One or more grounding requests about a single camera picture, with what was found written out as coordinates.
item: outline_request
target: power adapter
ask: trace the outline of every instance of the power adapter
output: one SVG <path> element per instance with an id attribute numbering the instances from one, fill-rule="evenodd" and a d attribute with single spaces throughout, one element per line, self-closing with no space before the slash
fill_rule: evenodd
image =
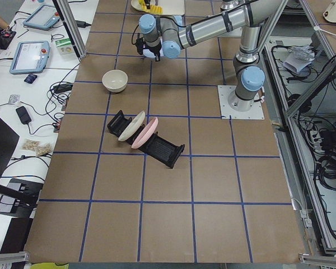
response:
<path id="1" fill-rule="evenodd" d="M 64 84 L 55 85 L 52 87 L 52 89 L 54 90 L 55 94 L 61 94 L 66 91 L 71 91 L 72 86 L 73 86 L 73 83 L 64 83 Z"/>
<path id="2" fill-rule="evenodd" d="M 77 21 L 76 20 L 77 27 L 79 28 L 86 28 L 87 26 L 91 26 L 91 24 L 88 24 L 86 21 Z"/>

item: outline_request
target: table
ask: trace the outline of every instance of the table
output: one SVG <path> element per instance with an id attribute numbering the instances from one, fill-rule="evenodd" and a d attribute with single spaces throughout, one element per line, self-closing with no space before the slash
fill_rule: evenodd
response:
<path id="1" fill-rule="evenodd" d="M 92 18 L 97 7 L 98 0 L 88 0 L 85 3 L 72 3 L 70 5 L 75 18 L 78 20 L 84 20 L 88 23 L 92 23 Z M 45 4 L 52 4 L 52 1 L 45 1 Z M 32 2 L 26 0 L 20 11 L 25 11 L 31 13 L 32 11 L 38 8 L 39 4 L 37 2 Z M 22 14 L 17 14 L 13 21 L 18 17 L 26 17 Z M 17 26 L 14 28 L 17 31 L 17 36 L 24 33 L 27 28 L 22 27 L 22 21 L 18 20 Z M 89 27 L 85 29 L 80 29 L 80 33 L 83 37 L 83 41 L 86 42 L 88 37 Z M 33 41 L 33 40 L 47 40 L 50 42 L 51 34 L 65 34 L 67 37 L 64 27 L 57 29 L 51 29 L 50 31 L 41 31 L 37 29 L 30 29 L 29 32 L 24 34 L 22 37 L 13 39 L 7 50 L 0 51 L 0 58 L 13 57 L 17 44 L 19 41 Z M 0 105 L 8 102 L 9 96 L 11 94 L 19 94 L 20 100 L 34 106 L 34 108 L 39 113 L 44 113 L 44 107 L 48 101 L 46 92 L 49 90 L 49 86 L 57 81 L 60 81 L 70 69 L 79 64 L 79 61 L 74 53 L 60 55 L 53 43 L 51 43 L 51 54 L 46 65 L 45 70 L 38 74 L 37 79 L 31 85 L 24 82 L 24 79 L 27 75 L 12 75 L 9 73 L 9 68 L 11 61 L 1 61 L 0 62 Z M 74 81 L 77 71 L 72 71 L 67 77 L 67 81 Z M 51 124 L 52 119 L 48 116 L 39 116 L 33 112 L 31 107 L 27 107 L 29 114 L 32 118 L 31 130 L 34 131 L 38 127 L 44 124 Z M 18 142 L 17 148 L 13 154 L 14 157 L 20 157 L 21 155 L 34 155 L 32 151 L 21 150 L 21 146 L 26 138 L 31 140 L 40 141 L 41 144 L 51 143 L 53 146 L 56 143 L 57 133 L 53 133 L 53 127 L 44 127 L 41 129 L 37 136 L 29 135 L 27 126 L 24 126 L 20 123 L 15 109 L 17 106 L 5 105 L 0 107 L 0 117 L 16 132 L 20 135 L 20 140 Z M 58 105 L 57 108 L 51 113 L 53 115 L 56 112 L 61 112 L 61 106 Z M 46 177 L 47 167 L 37 159 L 27 159 L 19 162 L 17 165 L 10 166 L 3 176 L 12 176 L 12 175 L 37 175 L 42 178 Z M 40 179 L 33 178 L 20 178 L 26 180 L 32 180 L 42 183 Z M 7 185 L 10 179 L 2 178 L 0 184 Z M 10 223 L 11 217 L 0 215 L 0 248 L 2 246 L 8 225 Z"/>
<path id="2" fill-rule="evenodd" d="M 207 1 L 185 6 L 189 22 L 214 13 Z M 297 262 L 305 249 L 266 107 L 265 120 L 220 116 L 216 85 L 236 83 L 239 39 L 157 63 L 130 43 L 140 15 L 128 0 L 99 2 L 25 247 L 31 261 Z M 101 78 L 115 68 L 129 83 L 108 94 Z M 185 144 L 173 169 L 108 132 L 120 109 L 158 117 L 159 135 Z"/>

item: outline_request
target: cardboard box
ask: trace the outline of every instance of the cardboard box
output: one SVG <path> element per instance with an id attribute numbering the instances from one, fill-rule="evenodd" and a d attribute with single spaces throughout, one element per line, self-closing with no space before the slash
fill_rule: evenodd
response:
<path id="1" fill-rule="evenodd" d="M 73 46 L 69 38 L 56 40 L 56 48 L 60 54 L 68 54 L 74 52 Z"/>

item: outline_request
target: tablet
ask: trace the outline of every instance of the tablet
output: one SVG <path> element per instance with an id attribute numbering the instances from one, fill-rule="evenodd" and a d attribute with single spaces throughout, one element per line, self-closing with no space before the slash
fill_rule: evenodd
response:
<path id="1" fill-rule="evenodd" d="M 47 41 L 20 42 L 10 67 L 10 73 L 41 73 L 47 63 L 50 45 Z"/>
<path id="2" fill-rule="evenodd" d="M 34 11 L 22 24 L 26 27 L 49 30 L 60 19 L 54 6 L 44 4 Z"/>

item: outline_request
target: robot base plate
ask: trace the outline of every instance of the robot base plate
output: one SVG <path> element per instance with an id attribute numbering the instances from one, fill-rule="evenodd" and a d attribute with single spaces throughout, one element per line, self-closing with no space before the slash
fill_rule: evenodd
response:
<path id="1" fill-rule="evenodd" d="M 253 106 L 247 112 L 236 111 L 230 107 L 228 97 L 235 88 L 235 85 L 218 85 L 222 119 L 264 119 L 262 104 L 260 102 L 253 103 Z M 259 99 L 259 94 L 256 94 L 255 99 Z"/>

